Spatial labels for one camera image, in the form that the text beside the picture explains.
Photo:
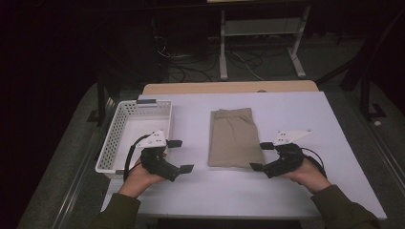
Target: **person's left hand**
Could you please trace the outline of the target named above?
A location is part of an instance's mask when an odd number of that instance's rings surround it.
[[[165,180],[161,176],[150,174],[142,167],[142,163],[139,163],[140,160],[135,163],[137,166],[129,172],[127,179],[118,191],[119,194],[137,198],[152,184]]]

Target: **white triangular bracket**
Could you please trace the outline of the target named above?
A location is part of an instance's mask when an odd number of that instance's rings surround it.
[[[153,148],[166,146],[166,138],[163,131],[155,131],[145,139],[141,140],[136,148]]]
[[[273,144],[275,146],[278,145],[286,145],[289,143],[292,143],[295,140],[298,140],[304,136],[310,135],[312,133],[312,130],[306,130],[306,131],[279,131],[279,133],[276,136],[276,139],[274,140]]]

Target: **hand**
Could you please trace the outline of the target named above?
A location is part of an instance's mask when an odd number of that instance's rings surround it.
[[[312,194],[316,194],[331,186],[331,183],[319,172],[318,168],[306,158],[304,158],[301,167],[280,177],[287,177],[294,182],[304,185]]]
[[[142,163],[138,160],[135,163],[137,166],[133,168],[119,189],[118,193],[131,198],[137,198],[152,184],[164,181],[165,179],[158,175],[150,174],[142,167]]]

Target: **person's right hand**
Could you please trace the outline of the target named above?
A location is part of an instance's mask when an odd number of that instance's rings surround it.
[[[312,194],[316,194],[331,186],[331,183],[319,172],[318,168],[306,158],[301,167],[280,177],[287,177],[294,182],[304,185]]]

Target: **folded garment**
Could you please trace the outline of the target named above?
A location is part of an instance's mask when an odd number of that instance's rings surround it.
[[[251,162],[265,164],[251,109],[212,112],[208,165],[250,168]]]

